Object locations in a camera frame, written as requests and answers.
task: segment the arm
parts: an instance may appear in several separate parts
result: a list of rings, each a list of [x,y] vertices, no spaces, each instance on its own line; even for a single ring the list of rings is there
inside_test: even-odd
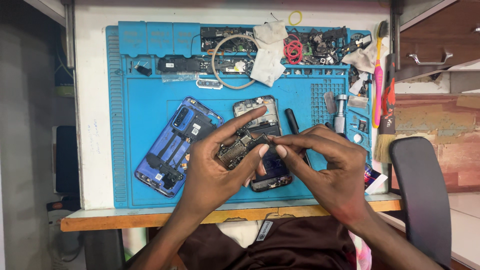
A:
[[[250,181],[255,170],[259,175],[265,174],[261,161],[269,148],[266,144],[252,149],[231,171],[216,157],[220,144],[231,144],[235,141],[234,134],[239,128],[265,112],[265,106],[251,110],[226,122],[207,138],[191,145],[182,197],[165,226],[145,247],[131,270],[167,269],[183,242],[213,210]]]
[[[365,149],[324,125],[272,140],[278,144],[276,150],[288,168],[305,183],[318,203],[381,254],[385,263],[399,270],[442,269],[391,229],[365,201]],[[302,160],[305,149],[323,154],[327,169],[310,168]]]

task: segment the drawer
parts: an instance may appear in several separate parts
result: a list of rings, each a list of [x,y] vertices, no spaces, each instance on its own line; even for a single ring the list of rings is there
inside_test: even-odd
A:
[[[404,69],[420,62],[442,62],[445,52],[453,54],[438,69],[480,59],[480,1],[460,0],[400,33],[400,64]]]

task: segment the drawer handle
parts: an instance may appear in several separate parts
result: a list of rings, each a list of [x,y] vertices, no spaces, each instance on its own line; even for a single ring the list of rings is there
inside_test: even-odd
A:
[[[444,65],[445,62],[447,62],[447,59],[449,59],[450,57],[452,57],[453,54],[452,53],[446,53],[445,54],[445,57],[443,59],[443,62],[420,62],[419,61],[419,58],[416,54],[409,54],[408,57],[411,57],[413,58],[413,60],[415,60],[415,63],[417,63],[417,65],[436,65],[436,66],[441,66],[441,65]]]

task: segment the brush bristles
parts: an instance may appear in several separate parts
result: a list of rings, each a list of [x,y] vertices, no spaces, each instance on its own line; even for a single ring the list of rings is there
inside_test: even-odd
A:
[[[395,135],[379,134],[377,137],[377,144],[375,145],[375,151],[373,153],[373,159],[382,163],[392,163],[388,150],[393,141],[395,141]]]
[[[388,35],[388,22],[382,21],[378,26],[377,37],[386,37]]]

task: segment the wooden desk edge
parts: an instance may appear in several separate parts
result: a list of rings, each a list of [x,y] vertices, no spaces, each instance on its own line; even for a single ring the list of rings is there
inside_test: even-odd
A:
[[[376,212],[401,210],[401,200],[386,200],[369,202]],[[255,221],[264,219],[280,219],[293,217],[311,217],[330,215],[319,205],[292,206],[277,208],[257,208],[238,210],[213,211],[202,223],[220,223],[228,221]],[[145,215],[124,215],[109,217],[91,218],[63,218],[60,229],[64,232],[143,228],[163,226],[170,213],[167,214],[145,214]]]

